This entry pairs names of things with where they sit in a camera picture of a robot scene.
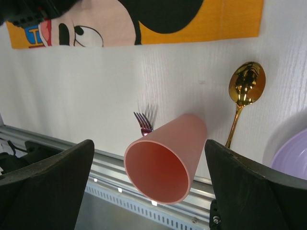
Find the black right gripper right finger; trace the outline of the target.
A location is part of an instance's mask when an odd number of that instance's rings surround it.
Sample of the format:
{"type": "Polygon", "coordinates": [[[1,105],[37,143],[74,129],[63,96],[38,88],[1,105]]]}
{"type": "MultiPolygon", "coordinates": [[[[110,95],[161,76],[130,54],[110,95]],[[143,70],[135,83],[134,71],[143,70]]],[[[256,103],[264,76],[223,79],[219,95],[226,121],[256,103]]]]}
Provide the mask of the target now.
{"type": "Polygon", "coordinates": [[[222,230],[305,230],[307,182],[209,139],[206,161],[222,230]]]}

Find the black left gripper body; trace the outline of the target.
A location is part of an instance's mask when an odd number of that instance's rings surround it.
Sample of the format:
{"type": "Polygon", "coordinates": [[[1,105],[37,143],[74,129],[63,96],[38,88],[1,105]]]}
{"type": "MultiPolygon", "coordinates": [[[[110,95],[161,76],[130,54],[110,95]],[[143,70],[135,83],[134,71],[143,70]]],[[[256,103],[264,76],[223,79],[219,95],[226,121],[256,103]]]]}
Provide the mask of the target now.
{"type": "Polygon", "coordinates": [[[31,27],[68,12],[77,0],[0,0],[0,24],[31,27]]]}

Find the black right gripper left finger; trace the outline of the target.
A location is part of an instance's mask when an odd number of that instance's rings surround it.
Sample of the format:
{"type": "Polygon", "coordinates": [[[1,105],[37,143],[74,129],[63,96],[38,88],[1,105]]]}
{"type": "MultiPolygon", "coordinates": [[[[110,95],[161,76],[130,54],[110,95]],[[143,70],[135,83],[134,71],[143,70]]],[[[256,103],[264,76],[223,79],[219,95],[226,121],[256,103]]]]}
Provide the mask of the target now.
{"type": "Polygon", "coordinates": [[[61,151],[26,142],[27,155],[0,154],[0,228],[73,230],[94,158],[85,140],[61,151]]]}

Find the lavender plastic plate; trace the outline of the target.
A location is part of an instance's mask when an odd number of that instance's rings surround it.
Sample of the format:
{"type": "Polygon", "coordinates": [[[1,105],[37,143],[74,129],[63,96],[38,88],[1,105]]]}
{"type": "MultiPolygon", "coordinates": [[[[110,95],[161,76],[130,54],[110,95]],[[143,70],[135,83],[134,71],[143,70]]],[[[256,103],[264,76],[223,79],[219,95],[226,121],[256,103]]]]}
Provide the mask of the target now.
{"type": "Polygon", "coordinates": [[[307,130],[290,138],[275,154],[271,168],[300,179],[307,179],[307,130]]]}

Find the orange Mickey Mouse placemat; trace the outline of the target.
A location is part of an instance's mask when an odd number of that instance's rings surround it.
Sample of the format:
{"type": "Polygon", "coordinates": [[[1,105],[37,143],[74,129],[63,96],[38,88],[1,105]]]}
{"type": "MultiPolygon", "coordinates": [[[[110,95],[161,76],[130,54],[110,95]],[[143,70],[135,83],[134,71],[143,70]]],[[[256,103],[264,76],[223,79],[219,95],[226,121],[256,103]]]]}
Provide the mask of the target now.
{"type": "Polygon", "coordinates": [[[31,27],[5,22],[14,49],[111,47],[256,37],[261,0],[78,0],[31,27]]]}

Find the pink plastic cup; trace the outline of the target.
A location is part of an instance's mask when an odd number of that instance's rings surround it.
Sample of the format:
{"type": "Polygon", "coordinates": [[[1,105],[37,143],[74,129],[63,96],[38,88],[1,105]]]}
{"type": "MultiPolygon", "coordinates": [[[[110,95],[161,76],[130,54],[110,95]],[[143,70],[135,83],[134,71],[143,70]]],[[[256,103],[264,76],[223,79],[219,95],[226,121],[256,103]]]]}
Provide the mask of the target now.
{"type": "Polygon", "coordinates": [[[207,139],[206,124],[184,114],[131,143],[124,166],[132,184],[160,204],[175,204],[189,194],[207,139]]]}

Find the gold spoon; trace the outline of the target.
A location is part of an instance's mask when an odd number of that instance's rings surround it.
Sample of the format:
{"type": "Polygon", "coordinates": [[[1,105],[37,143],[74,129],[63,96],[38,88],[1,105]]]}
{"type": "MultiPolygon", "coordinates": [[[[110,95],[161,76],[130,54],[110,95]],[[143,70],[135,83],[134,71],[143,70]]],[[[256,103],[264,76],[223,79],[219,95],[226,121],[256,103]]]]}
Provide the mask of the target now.
{"type": "Polygon", "coordinates": [[[232,75],[228,92],[236,105],[235,118],[225,146],[230,148],[239,116],[244,107],[255,103],[263,94],[266,84],[264,68],[258,62],[242,64],[232,75]]]}

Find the iridescent purple fork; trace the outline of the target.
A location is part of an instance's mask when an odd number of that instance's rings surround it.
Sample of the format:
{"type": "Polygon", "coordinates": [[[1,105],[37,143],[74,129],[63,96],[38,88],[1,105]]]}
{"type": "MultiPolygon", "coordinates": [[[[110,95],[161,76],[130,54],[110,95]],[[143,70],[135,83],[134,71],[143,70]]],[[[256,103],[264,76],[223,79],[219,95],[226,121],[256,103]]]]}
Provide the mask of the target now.
{"type": "Polygon", "coordinates": [[[153,126],[144,113],[134,112],[133,114],[136,117],[136,119],[137,119],[137,121],[140,125],[141,134],[142,134],[143,137],[147,136],[149,133],[153,132],[153,126]]]}

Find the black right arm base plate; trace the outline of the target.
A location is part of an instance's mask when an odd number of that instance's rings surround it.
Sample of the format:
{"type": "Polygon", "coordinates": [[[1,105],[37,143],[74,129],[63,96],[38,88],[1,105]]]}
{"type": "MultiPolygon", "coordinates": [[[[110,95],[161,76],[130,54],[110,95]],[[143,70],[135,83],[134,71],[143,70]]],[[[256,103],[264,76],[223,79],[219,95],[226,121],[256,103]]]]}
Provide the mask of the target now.
{"type": "Polygon", "coordinates": [[[209,219],[210,230],[221,230],[221,217],[217,201],[213,200],[210,205],[210,219],[209,219]]]}

